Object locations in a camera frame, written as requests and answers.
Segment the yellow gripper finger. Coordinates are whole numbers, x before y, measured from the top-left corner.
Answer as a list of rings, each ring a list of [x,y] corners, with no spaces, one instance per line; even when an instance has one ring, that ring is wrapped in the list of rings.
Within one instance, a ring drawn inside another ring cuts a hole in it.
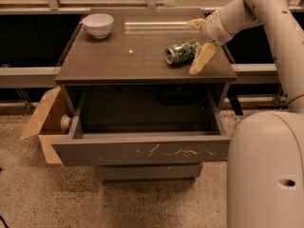
[[[187,22],[187,27],[189,27],[190,29],[196,29],[199,30],[202,25],[204,23],[204,19],[203,18],[197,18],[197,19],[193,19]]]
[[[213,44],[205,43],[198,46],[194,61],[189,69],[191,75],[199,74],[204,66],[212,59],[216,52],[216,47]]]

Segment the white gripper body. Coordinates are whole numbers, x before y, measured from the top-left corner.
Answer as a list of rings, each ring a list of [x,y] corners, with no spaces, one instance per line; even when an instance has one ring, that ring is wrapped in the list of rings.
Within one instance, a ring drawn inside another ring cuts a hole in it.
[[[211,43],[216,47],[221,47],[229,41],[229,32],[222,24],[218,10],[205,18],[200,32],[205,42]]]

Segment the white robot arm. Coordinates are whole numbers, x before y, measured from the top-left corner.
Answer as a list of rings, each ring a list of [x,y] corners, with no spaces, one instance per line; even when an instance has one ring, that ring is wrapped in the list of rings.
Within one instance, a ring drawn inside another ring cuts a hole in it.
[[[304,31],[289,0],[233,0],[189,22],[204,45],[190,67],[198,74],[235,34],[262,26],[270,65],[237,65],[240,85],[279,84],[286,111],[266,111],[235,129],[227,161],[227,228],[304,228]]]

